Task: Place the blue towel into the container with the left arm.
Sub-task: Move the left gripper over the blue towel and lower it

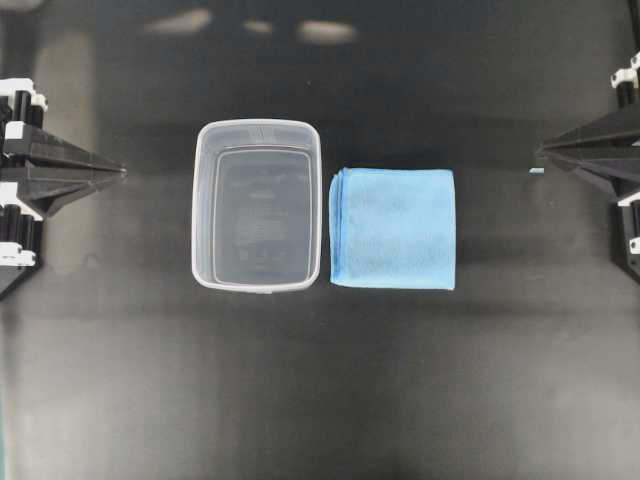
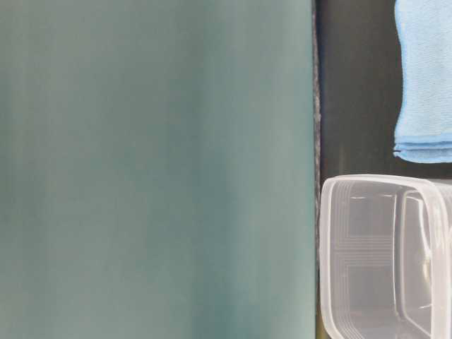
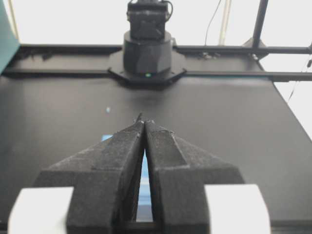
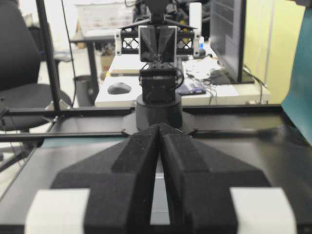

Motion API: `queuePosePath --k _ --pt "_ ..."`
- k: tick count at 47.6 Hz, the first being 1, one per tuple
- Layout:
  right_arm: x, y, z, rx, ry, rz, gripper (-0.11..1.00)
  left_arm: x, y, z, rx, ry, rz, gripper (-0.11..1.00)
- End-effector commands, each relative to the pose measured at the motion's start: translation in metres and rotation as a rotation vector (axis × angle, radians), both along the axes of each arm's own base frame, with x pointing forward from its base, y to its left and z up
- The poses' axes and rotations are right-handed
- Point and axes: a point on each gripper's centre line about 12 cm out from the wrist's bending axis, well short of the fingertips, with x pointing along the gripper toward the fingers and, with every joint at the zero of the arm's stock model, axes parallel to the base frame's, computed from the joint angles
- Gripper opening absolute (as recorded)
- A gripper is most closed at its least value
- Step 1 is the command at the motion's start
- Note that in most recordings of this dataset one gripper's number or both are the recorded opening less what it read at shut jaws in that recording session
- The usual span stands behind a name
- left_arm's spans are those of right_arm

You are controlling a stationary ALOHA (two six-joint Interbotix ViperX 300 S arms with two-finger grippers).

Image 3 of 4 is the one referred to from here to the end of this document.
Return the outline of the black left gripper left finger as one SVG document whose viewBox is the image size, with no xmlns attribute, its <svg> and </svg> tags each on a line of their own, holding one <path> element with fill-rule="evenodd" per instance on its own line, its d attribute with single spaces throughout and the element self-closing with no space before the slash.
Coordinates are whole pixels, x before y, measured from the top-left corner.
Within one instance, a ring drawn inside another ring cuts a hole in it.
<svg viewBox="0 0 312 234">
<path fill-rule="evenodd" d="M 40 171 L 21 189 L 10 234 L 111 234 L 136 217 L 144 122 Z"/>
</svg>

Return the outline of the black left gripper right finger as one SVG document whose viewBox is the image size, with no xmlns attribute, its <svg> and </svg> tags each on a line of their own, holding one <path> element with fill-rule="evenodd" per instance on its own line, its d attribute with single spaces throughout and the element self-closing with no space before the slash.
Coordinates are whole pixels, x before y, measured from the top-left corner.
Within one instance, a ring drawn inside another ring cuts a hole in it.
<svg viewBox="0 0 312 234">
<path fill-rule="evenodd" d="M 256 184 L 235 165 L 145 122 L 153 217 L 166 234 L 268 234 Z"/>
</svg>

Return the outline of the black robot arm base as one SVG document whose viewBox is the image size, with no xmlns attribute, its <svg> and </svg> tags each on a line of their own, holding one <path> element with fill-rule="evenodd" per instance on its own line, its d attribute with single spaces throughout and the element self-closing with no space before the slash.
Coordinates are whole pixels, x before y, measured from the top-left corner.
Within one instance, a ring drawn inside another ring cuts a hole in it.
<svg viewBox="0 0 312 234">
<path fill-rule="evenodd" d="M 136 84 L 165 84 L 186 73 L 185 56 L 174 49 L 165 29 L 172 14 L 168 0 L 129 1 L 130 29 L 124 34 L 122 50 L 109 56 L 108 71 Z"/>
</svg>

